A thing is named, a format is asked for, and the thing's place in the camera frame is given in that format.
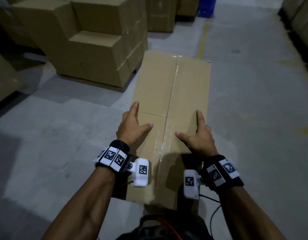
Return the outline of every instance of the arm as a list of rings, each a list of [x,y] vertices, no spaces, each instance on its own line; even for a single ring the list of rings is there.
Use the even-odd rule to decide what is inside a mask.
[[[116,132],[117,139],[136,150],[153,124],[139,125],[139,103],[135,102]],[[105,167],[97,167],[83,186],[64,206],[45,232],[42,240],[97,239],[104,221],[115,183],[115,174]]]
[[[188,136],[176,132],[176,136],[192,152],[197,153],[203,162],[211,156],[218,155],[211,128],[205,125],[205,119],[199,110],[197,111],[197,133],[194,136]],[[227,189],[220,193],[219,197],[228,229],[234,240],[286,239],[243,187]]]

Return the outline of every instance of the yellow floor line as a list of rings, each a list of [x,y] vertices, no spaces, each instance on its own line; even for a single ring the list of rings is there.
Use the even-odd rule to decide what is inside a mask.
[[[206,35],[207,35],[207,32],[208,32],[208,28],[210,26],[210,22],[211,22],[210,19],[206,19],[206,21],[205,21],[204,33],[203,33],[203,37],[202,37],[202,41],[201,41],[201,45],[199,47],[199,53],[198,53],[199,59],[201,59],[202,55],[203,55],[203,49],[204,49],[204,46],[205,46]]]

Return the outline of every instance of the forearm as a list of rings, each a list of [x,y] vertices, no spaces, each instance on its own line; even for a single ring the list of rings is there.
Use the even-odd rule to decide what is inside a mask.
[[[234,240],[285,240],[286,238],[243,187],[220,194],[220,202]]]
[[[97,167],[61,210],[42,240],[96,239],[104,221],[115,183],[115,174]]]

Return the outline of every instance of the gray floor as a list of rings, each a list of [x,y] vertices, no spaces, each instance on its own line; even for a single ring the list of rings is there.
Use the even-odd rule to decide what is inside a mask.
[[[218,0],[203,59],[212,61],[207,122],[219,152],[288,239],[308,239],[308,73],[276,16],[282,0]],[[197,57],[205,19],[148,35],[149,47]],[[50,63],[22,72],[30,86],[0,112],[0,239],[39,239],[115,138],[125,93],[60,78]],[[207,188],[201,192],[217,197]],[[209,224],[217,203],[202,199]],[[100,239],[139,223],[144,207],[112,199]],[[231,239],[221,210],[216,240]]]

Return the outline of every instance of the blue plastic crate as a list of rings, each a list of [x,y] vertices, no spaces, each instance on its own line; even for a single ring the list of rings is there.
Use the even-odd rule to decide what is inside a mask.
[[[198,16],[210,18],[213,15],[216,0],[200,0],[198,6]]]

